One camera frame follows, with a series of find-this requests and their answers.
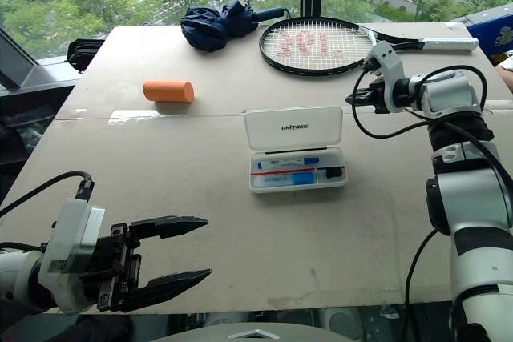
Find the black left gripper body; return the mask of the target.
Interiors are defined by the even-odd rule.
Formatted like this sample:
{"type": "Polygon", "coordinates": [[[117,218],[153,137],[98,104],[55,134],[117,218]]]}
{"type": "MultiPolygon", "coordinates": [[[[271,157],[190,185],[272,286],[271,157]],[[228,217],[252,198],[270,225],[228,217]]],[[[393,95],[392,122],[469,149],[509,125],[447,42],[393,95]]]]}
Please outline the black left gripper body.
{"type": "Polygon", "coordinates": [[[109,236],[98,239],[81,284],[87,300],[99,311],[127,310],[139,285],[141,255],[134,253],[139,245],[125,223],[113,225],[109,236]]]}

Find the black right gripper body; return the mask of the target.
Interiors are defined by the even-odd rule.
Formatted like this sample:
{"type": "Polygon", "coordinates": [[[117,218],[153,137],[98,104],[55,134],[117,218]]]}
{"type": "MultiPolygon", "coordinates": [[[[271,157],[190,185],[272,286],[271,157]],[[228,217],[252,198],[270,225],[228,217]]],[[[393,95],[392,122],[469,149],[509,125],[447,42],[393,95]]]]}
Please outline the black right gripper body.
{"type": "Polygon", "coordinates": [[[383,77],[376,78],[367,88],[371,89],[371,106],[376,114],[389,114],[390,111],[385,103],[385,81],[383,77]]]}

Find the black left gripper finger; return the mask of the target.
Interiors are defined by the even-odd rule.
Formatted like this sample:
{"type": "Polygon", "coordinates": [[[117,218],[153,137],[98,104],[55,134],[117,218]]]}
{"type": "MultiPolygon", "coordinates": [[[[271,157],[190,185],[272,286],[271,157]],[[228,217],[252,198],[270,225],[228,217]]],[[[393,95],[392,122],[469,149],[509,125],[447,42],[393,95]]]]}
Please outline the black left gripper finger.
{"type": "Polygon", "coordinates": [[[137,239],[166,239],[187,234],[206,225],[208,221],[199,217],[170,215],[132,222],[130,232],[137,239]]]}
{"type": "Polygon", "coordinates": [[[212,273],[210,268],[177,272],[150,280],[146,286],[123,294],[119,300],[121,312],[132,312],[169,301],[199,284],[212,273]]]}

